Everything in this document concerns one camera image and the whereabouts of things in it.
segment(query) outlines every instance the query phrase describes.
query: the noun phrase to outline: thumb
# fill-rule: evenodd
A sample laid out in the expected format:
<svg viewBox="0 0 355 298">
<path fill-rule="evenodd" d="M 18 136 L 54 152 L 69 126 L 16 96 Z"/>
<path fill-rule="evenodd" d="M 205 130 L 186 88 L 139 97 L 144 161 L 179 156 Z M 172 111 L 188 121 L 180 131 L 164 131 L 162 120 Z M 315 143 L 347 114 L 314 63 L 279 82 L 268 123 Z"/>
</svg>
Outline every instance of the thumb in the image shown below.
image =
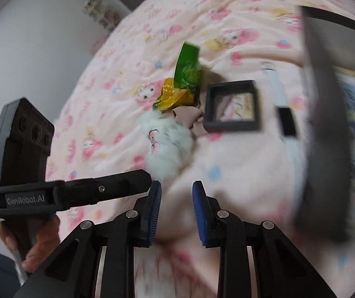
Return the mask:
<svg viewBox="0 0 355 298">
<path fill-rule="evenodd" d="M 4 221 L 0 222 L 0 239 L 9 251 L 17 250 L 17 241 Z"/>
</svg>

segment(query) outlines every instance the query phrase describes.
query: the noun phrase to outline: green and yellow package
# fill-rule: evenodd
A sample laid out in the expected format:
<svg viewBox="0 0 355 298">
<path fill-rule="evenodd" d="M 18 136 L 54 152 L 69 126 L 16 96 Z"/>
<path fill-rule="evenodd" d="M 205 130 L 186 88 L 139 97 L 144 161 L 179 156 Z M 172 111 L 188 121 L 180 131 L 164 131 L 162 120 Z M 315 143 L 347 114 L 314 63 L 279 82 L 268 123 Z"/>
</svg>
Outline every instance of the green and yellow package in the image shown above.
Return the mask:
<svg viewBox="0 0 355 298">
<path fill-rule="evenodd" d="M 199 47 L 184 43 L 177 59 L 174 78 L 167 78 L 161 95 L 155 100 L 155 110 L 168 110 L 180 105 L 193 105 L 197 88 L 202 83 Z"/>
</svg>

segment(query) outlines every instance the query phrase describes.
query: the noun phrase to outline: camera lens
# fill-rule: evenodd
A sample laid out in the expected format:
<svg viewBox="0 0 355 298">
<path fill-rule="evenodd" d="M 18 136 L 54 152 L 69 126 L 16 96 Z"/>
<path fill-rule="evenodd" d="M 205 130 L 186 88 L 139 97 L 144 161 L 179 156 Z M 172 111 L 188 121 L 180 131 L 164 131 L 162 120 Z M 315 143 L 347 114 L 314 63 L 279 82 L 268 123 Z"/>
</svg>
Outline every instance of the camera lens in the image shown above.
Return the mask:
<svg viewBox="0 0 355 298">
<path fill-rule="evenodd" d="M 47 147 L 49 145 L 49 143 L 51 142 L 51 137 L 49 134 L 47 134 L 44 138 L 44 145 L 45 147 Z"/>
<path fill-rule="evenodd" d="M 38 143 L 41 140 L 42 129 L 38 125 L 34 125 L 31 129 L 31 139 Z"/>
<path fill-rule="evenodd" d="M 21 117 L 19 120 L 19 130 L 20 132 L 24 132 L 27 129 L 27 119 L 25 117 Z"/>
</svg>

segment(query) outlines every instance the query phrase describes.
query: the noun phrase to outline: black square frame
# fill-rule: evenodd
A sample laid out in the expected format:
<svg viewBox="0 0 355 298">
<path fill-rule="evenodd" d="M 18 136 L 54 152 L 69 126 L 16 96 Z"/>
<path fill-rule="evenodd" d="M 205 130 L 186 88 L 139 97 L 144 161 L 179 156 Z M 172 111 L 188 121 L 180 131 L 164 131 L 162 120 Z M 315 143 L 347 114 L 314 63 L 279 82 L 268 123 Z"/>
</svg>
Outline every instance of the black square frame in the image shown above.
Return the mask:
<svg viewBox="0 0 355 298">
<path fill-rule="evenodd" d="M 251 93 L 254 99 L 254 121 L 214 121 L 215 99 L 217 96 L 229 94 Z M 207 102 L 204 115 L 204 129 L 207 132 L 220 131 L 256 131 L 260 129 L 260 109 L 258 90 L 253 80 L 239 80 L 236 82 L 224 82 L 208 85 Z"/>
</svg>

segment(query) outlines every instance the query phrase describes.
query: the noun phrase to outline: fingernail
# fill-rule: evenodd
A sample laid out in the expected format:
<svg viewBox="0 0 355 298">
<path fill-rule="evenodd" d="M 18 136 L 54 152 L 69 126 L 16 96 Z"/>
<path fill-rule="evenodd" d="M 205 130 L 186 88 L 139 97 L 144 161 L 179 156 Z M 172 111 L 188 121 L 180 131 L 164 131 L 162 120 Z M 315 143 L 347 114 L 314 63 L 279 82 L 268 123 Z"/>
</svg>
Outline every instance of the fingernail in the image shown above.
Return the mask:
<svg viewBox="0 0 355 298">
<path fill-rule="evenodd" d="M 14 240 L 12 239 L 12 237 L 7 236 L 7 237 L 5 238 L 5 242 L 6 242 L 6 245 L 9 247 L 9 249 L 11 249 L 12 251 L 17 250 L 16 241 L 14 241 Z"/>
</svg>

